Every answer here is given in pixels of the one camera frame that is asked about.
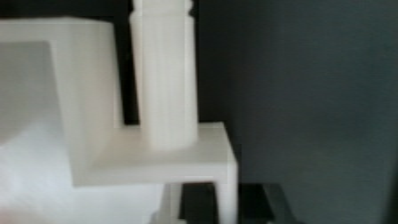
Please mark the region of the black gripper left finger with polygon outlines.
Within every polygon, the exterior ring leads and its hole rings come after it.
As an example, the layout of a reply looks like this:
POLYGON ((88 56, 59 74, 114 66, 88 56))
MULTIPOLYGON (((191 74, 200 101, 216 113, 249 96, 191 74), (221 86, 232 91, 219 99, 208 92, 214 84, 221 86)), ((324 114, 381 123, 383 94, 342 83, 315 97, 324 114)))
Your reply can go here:
POLYGON ((166 185, 155 224, 219 224, 216 186, 212 183, 166 185))

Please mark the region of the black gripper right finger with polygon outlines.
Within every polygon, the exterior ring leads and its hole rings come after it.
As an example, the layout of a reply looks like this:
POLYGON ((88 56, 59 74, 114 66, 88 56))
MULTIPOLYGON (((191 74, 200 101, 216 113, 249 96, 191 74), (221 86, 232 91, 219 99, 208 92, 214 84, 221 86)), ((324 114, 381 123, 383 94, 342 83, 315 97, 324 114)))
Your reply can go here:
POLYGON ((306 224, 294 215, 279 184, 239 186, 239 224, 306 224))

